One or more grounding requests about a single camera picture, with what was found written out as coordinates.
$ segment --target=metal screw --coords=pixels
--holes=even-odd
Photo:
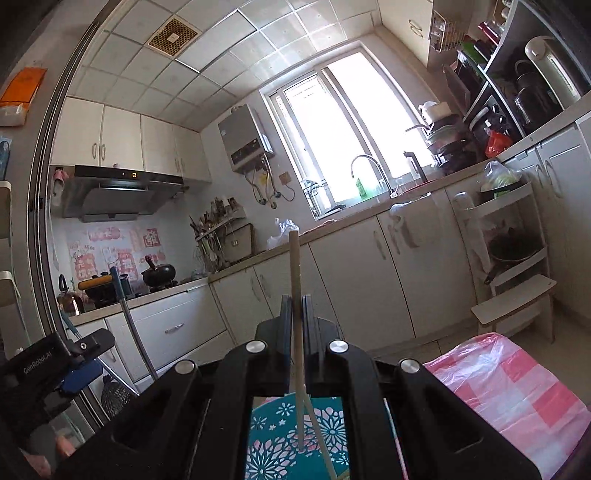
[[[416,360],[413,360],[411,358],[407,358],[406,360],[402,361],[402,363],[400,364],[400,367],[402,368],[402,370],[404,370],[408,374],[415,374],[421,368],[421,364],[419,362],[417,362]]]
[[[246,344],[246,350],[250,353],[259,353],[265,348],[267,348],[265,342],[261,342],[260,340],[252,340]]]
[[[349,349],[349,344],[343,340],[333,340],[329,348],[334,353],[345,353]]]
[[[174,371],[181,375],[186,375],[195,370],[195,364],[191,360],[181,360],[174,366]]]

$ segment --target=water heater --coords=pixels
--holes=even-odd
[[[264,155],[274,155],[258,115],[248,105],[236,108],[218,128],[233,171],[245,173],[255,168]]]

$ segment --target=wooden stick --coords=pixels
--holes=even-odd
[[[295,363],[295,415],[298,450],[304,449],[304,332],[301,316],[300,233],[290,232],[291,301]]]

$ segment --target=pot handle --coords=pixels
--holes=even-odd
[[[154,265],[154,262],[152,261],[152,257],[150,257],[149,255],[146,255],[144,257],[144,259],[146,260],[146,262],[148,263],[148,265],[150,266],[150,268],[152,270],[156,270],[156,265]]]

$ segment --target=faucet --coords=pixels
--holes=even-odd
[[[390,185],[390,182],[388,181],[388,177],[386,176],[382,166],[371,155],[361,154],[361,155],[357,155],[353,159],[353,161],[351,162],[351,178],[355,178],[355,174],[353,173],[353,164],[355,163],[355,160],[357,160],[358,158],[367,158],[369,161],[374,163],[374,165],[378,168],[379,172],[382,174],[382,178],[384,179],[384,182],[386,182],[386,185],[388,186],[388,190],[390,191],[390,198],[393,199],[396,196],[396,191]]]

